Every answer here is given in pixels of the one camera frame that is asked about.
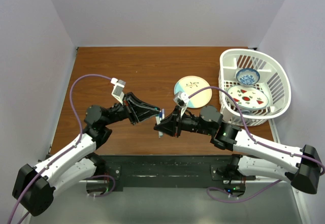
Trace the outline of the white plastic basket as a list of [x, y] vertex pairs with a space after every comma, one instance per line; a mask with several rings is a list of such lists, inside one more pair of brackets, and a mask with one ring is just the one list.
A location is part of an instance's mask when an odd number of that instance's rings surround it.
[[[291, 103], [291, 87], [288, 77], [274, 58], [259, 51], [250, 49], [228, 49], [220, 56], [219, 87], [226, 93], [219, 93], [219, 101], [223, 119], [234, 125], [257, 126], [269, 119], [284, 114]], [[259, 72], [261, 78], [253, 86], [261, 90], [269, 99], [266, 108], [246, 110], [238, 106], [227, 90], [241, 85], [236, 73], [244, 68], [252, 68]]]

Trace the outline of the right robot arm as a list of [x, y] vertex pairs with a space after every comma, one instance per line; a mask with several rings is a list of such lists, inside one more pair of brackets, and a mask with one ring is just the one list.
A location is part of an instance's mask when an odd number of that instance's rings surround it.
[[265, 176], [291, 184], [307, 194], [316, 194], [321, 176], [321, 160], [310, 145], [292, 147], [251, 135], [240, 127], [223, 121], [214, 106], [205, 106], [199, 116], [182, 115], [178, 106], [154, 126], [172, 137], [182, 131], [211, 136], [210, 142], [221, 150], [241, 152], [226, 167], [230, 179], [243, 176]]

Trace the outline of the watermelon pattern plate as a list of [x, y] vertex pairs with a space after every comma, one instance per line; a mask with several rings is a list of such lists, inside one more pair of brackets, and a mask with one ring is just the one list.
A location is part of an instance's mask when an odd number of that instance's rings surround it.
[[246, 110], [261, 110], [267, 107], [268, 97], [257, 88], [236, 85], [227, 90], [239, 107]]

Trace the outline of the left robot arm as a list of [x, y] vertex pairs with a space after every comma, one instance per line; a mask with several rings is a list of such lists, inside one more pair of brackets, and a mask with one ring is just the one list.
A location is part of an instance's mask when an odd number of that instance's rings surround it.
[[83, 178], [101, 179], [104, 176], [104, 165], [91, 157], [112, 134], [107, 125], [125, 119], [135, 125], [157, 116], [159, 112], [159, 107], [143, 102], [131, 92], [110, 108], [89, 106], [82, 133], [47, 160], [33, 167], [29, 164], [21, 167], [12, 196], [32, 216], [40, 215], [52, 204], [60, 190]]

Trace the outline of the blue patterned bowl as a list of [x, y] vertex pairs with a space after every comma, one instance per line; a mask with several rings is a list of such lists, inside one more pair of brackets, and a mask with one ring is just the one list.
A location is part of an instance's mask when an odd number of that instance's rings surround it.
[[244, 68], [236, 73], [237, 81], [244, 86], [253, 86], [259, 82], [260, 78], [259, 72], [252, 68]]

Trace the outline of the cream and blue plate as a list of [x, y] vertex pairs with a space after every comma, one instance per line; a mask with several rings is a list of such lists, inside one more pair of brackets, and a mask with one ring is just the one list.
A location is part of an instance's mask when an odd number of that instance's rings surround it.
[[[185, 92], [192, 95], [198, 90], [208, 87], [210, 84], [203, 78], [198, 76], [186, 76], [178, 80], [174, 86], [174, 94], [177, 92]], [[189, 99], [188, 108], [198, 109], [208, 105], [212, 98], [212, 89], [206, 89]]]

